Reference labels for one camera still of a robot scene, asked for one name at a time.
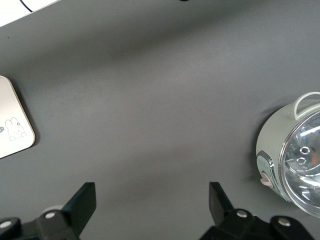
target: gray background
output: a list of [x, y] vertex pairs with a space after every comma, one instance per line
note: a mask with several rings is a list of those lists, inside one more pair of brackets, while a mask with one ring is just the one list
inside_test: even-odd
[[210, 181], [268, 221], [320, 220], [259, 182], [265, 120], [320, 89], [320, 1], [62, 0], [0, 28], [0, 74], [35, 129], [0, 160], [0, 216], [94, 181], [84, 240], [196, 240]]

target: white round object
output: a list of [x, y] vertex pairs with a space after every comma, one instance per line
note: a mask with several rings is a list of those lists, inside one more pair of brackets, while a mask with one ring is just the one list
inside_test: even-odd
[[262, 183], [320, 218], [320, 95], [309, 92], [275, 112], [262, 127], [257, 165]]

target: rabbit illustration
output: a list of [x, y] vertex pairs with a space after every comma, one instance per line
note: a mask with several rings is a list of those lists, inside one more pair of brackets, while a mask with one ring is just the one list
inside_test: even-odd
[[11, 118], [11, 120], [5, 121], [5, 126], [8, 129], [10, 141], [22, 138], [27, 135], [25, 129], [20, 125], [15, 117]]

